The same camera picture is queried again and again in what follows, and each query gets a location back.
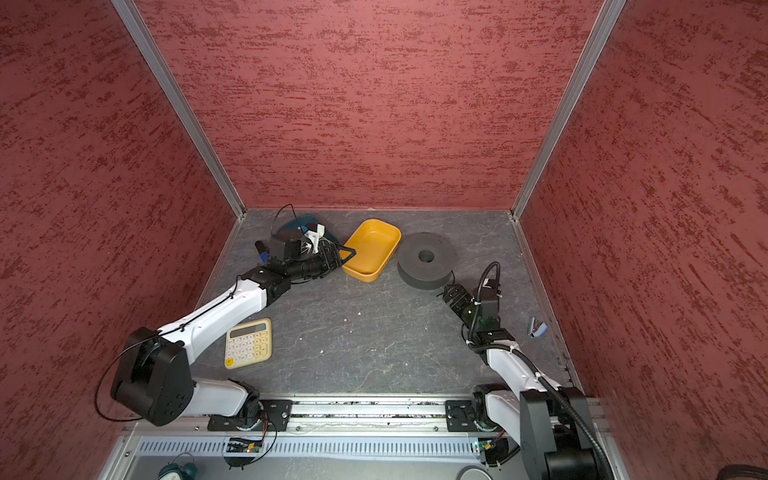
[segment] red wall panel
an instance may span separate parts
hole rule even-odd
[[[767,22],[629,1],[523,214],[633,480],[768,466]]]
[[[248,207],[509,208],[600,0],[137,0]]]
[[[233,214],[109,1],[0,3],[0,85],[0,472],[92,478],[99,375],[194,307]]]

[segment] metal bracket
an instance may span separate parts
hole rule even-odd
[[[288,427],[288,421],[290,420],[290,411],[293,406],[293,402],[290,400],[262,400],[261,404],[266,412],[267,417],[275,425],[278,432],[285,432]],[[232,425],[227,417],[220,417],[218,415],[210,417],[208,420],[208,432],[239,432],[240,434],[247,434],[243,430],[238,429]]]
[[[445,423],[449,432],[482,432],[475,423],[472,400],[448,400],[445,402]],[[500,432],[497,426],[490,432]]]

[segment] black cable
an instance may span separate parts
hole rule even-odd
[[[280,215],[280,212],[283,211],[283,208],[290,207],[291,211],[293,212],[293,218],[298,218],[296,216],[296,211],[293,209],[293,204],[285,204],[277,211],[275,214],[275,217],[272,219],[272,226],[270,227],[270,236],[275,234],[275,222],[277,222],[277,216]]]
[[[182,452],[182,453],[180,453],[179,455],[176,455],[176,456],[174,457],[174,459],[173,459],[173,460],[171,460],[171,461],[170,461],[170,462],[168,462],[168,463],[173,463],[173,462],[177,461],[177,460],[178,460],[178,458],[179,458],[179,457],[181,457],[182,455],[189,455],[190,457],[192,457],[192,463],[197,463],[197,460],[195,460],[195,459],[194,459],[194,455],[192,455],[192,454],[191,454],[191,453],[189,453],[189,452]]]
[[[717,473],[717,480],[729,480],[730,478],[768,480],[768,470],[752,465],[726,465]]]
[[[262,458],[266,457],[266,454],[267,454],[267,453],[269,453],[269,452],[271,452],[271,451],[272,451],[272,447],[274,447],[274,446],[275,446],[275,443],[277,443],[277,426],[276,426],[276,425],[275,425],[275,424],[272,422],[272,420],[269,420],[269,417],[267,417],[267,418],[266,418],[266,421],[267,421],[268,423],[271,423],[271,424],[272,424],[272,427],[274,427],[274,428],[275,428],[275,436],[274,436],[274,438],[272,438],[272,443],[270,443],[270,447],[269,447],[269,448],[266,450],[266,452],[262,453],[260,457],[258,457],[258,458],[255,458],[253,461],[251,461],[251,462],[248,462],[248,463],[247,463],[247,464],[245,464],[245,465],[242,465],[243,467],[244,467],[244,466],[247,466],[247,465],[252,465],[252,464],[254,464],[254,463],[258,462],[259,460],[261,460]]]
[[[560,392],[558,392],[557,389],[552,386],[552,384],[548,382],[544,376],[541,376],[541,372],[536,368],[533,362],[527,356],[525,356],[523,352],[521,352],[519,349],[512,349],[511,353],[512,355],[515,355],[520,360],[522,360],[523,363],[529,369],[531,369],[534,374],[539,374],[539,376],[537,376],[538,382],[541,383],[541,385],[547,390],[547,392],[549,392],[552,398],[560,404],[560,407],[562,407],[563,410],[574,420],[576,426],[584,433],[584,436],[587,437],[587,440],[589,440],[589,442],[592,444],[594,456],[598,461],[598,469],[603,470],[600,477],[601,480],[614,480],[614,471],[611,469],[611,463],[608,461],[608,456],[605,455],[605,450],[603,450],[600,442],[598,442],[594,435],[592,435],[589,425],[587,425],[581,415],[578,414],[576,409],[571,406],[568,400],[566,400],[565,397],[563,397],[563,395],[561,395]]]
[[[482,291],[483,284],[485,283],[485,279],[488,278],[488,274],[491,272],[491,269],[493,267],[496,267],[496,287],[498,289],[499,281],[502,277],[502,266],[499,262],[491,262],[483,271],[482,275],[480,276],[480,282],[478,283],[478,289],[477,294],[475,295],[475,311],[472,313],[472,324],[469,326],[469,341],[471,342],[473,338],[475,338],[475,327],[477,326],[478,321],[478,311],[480,307],[480,293]]]
[[[486,350],[506,350],[508,352],[512,350],[512,348],[509,345],[502,345],[500,343],[491,343],[489,345],[480,345],[480,346],[469,345],[469,349],[475,353],[484,352]]]
[[[229,295],[227,295],[227,296],[225,296],[225,297],[224,297],[224,298],[223,298],[223,299],[222,299],[220,302],[217,302],[217,303],[216,303],[215,305],[213,305],[211,308],[208,308],[208,309],[206,309],[204,312],[198,313],[197,315],[195,315],[195,316],[194,316],[194,317],[192,317],[191,319],[187,320],[186,322],[182,323],[181,325],[179,325],[178,327],[176,327],[176,328],[174,328],[174,329],[172,329],[172,330],[168,330],[167,332],[162,332],[162,333],[159,333],[159,334],[157,334],[157,335],[155,335],[155,336],[151,336],[151,337],[149,337],[148,339],[143,339],[143,340],[141,340],[141,341],[139,341],[139,342],[136,342],[136,343],[134,343],[134,344],[133,344],[133,345],[131,345],[131,346],[128,346],[128,347],[127,347],[125,350],[123,350],[122,352],[118,353],[118,356],[116,356],[116,357],[114,358],[114,360],[112,360],[112,363],[110,363],[110,364],[109,364],[109,366],[107,367],[107,369],[104,371],[104,373],[102,373],[102,374],[101,374],[101,378],[98,380],[98,383],[96,384],[96,390],[94,391],[94,410],[96,410],[96,415],[99,415],[99,416],[100,416],[101,418],[103,418],[104,420],[108,420],[109,422],[115,422],[115,423],[123,423],[123,422],[136,422],[137,420],[141,420],[141,417],[135,417],[135,418],[132,418],[132,419],[113,419],[112,417],[106,416],[106,415],[105,415],[105,414],[104,414],[104,413],[101,411],[101,409],[99,409],[99,408],[98,408],[98,393],[99,393],[99,390],[101,390],[101,384],[102,384],[102,383],[104,383],[104,379],[105,379],[105,378],[107,378],[107,374],[109,373],[109,371],[110,371],[110,369],[112,368],[112,366],[113,366],[115,363],[117,363],[117,362],[120,360],[120,358],[121,358],[123,355],[125,355],[125,353],[126,353],[128,350],[130,350],[130,349],[134,348],[135,346],[139,346],[139,345],[141,345],[141,344],[142,344],[142,343],[144,343],[144,342],[149,342],[150,340],[158,339],[158,338],[160,338],[160,337],[162,337],[162,336],[166,336],[166,335],[168,335],[168,334],[170,334],[170,333],[173,333],[173,332],[177,332],[178,330],[181,330],[181,331],[183,332],[183,331],[184,331],[184,328],[185,328],[187,325],[189,325],[190,323],[192,323],[194,320],[196,320],[196,319],[197,319],[198,317],[200,317],[201,315],[203,315],[203,314],[205,314],[205,313],[208,313],[208,312],[210,312],[212,309],[216,308],[217,306],[221,305],[222,303],[226,302],[227,300],[231,300],[231,299],[233,299],[233,298],[235,297],[235,292],[237,291],[237,284],[238,284],[238,283],[240,282],[240,280],[242,280],[242,279],[243,279],[243,277],[242,277],[242,276],[240,276],[240,275],[238,275],[238,276],[235,278],[235,286],[234,286],[234,288],[232,289],[232,291],[230,292],[230,294],[229,294]]]
[[[498,461],[498,466],[502,466],[506,462],[509,462],[512,459],[512,457],[514,457],[518,453],[520,453],[520,445],[515,445],[515,447],[512,450],[509,451],[507,456],[505,456],[504,458],[502,458],[501,460]]]
[[[142,343],[144,343],[144,342],[148,342],[148,341],[150,341],[150,340],[152,340],[152,339],[155,339],[155,338],[156,338],[155,336],[151,336],[151,337],[149,337],[148,339],[143,339],[143,340],[141,340],[140,342],[136,342],[136,343],[134,343],[133,345],[129,346],[128,348],[126,348],[125,350],[123,350],[122,352],[120,352],[120,354],[119,354],[117,357],[115,357],[115,359],[114,359],[114,360],[112,360],[112,363],[110,363],[110,364],[109,364],[109,366],[108,366],[108,367],[107,367],[107,369],[104,371],[104,373],[103,373],[103,374],[101,374],[101,378],[98,380],[98,383],[96,384],[96,390],[94,391],[94,409],[96,410],[96,415],[99,415],[99,416],[100,416],[101,418],[103,418],[104,420],[109,420],[110,422],[116,422],[116,423],[122,423],[122,422],[136,422],[137,420],[141,420],[141,417],[136,417],[136,418],[133,418],[133,419],[113,419],[112,417],[108,417],[108,416],[106,416],[106,415],[105,415],[104,413],[102,413],[102,412],[101,412],[101,410],[98,408],[98,391],[101,389],[101,384],[103,383],[103,381],[104,381],[104,378],[106,378],[106,376],[107,376],[107,373],[109,373],[109,370],[110,370],[110,369],[112,368],[112,366],[113,366],[113,365],[114,365],[114,364],[115,364],[115,363],[116,363],[116,362],[117,362],[117,361],[120,359],[120,357],[122,357],[122,356],[123,356],[123,355],[124,355],[124,354],[125,354],[125,353],[126,353],[128,350],[130,350],[130,349],[134,348],[135,346],[139,346],[139,345],[141,345]]]

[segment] yellow plastic container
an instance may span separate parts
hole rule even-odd
[[[400,229],[381,220],[370,219],[362,222],[355,233],[344,243],[357,254],[342,268],[347,275],[361,282],[372,282],[379,278],[389,258],[395,253],[402,234]],[[342,260],[349,254],[339,252]]]

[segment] blue object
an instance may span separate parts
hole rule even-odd
[[[320,222],[313,215],[302,215],[301,217],[294,218],[290,222],[286,223],[285,225],[277,229],[277,231],[279,232],[281,230],[293,230],[296,228],[300,228],[301,231],[306,233],[306,225],[308,223],[320,223]],[[331,233],[330,230],[328,230],[327,225],[326,225],[326,232],[324,237],[334,243],[338,243],[339,245],[341,245],[341,242],[339,242],[339,239],[334,237],[333,233]]]

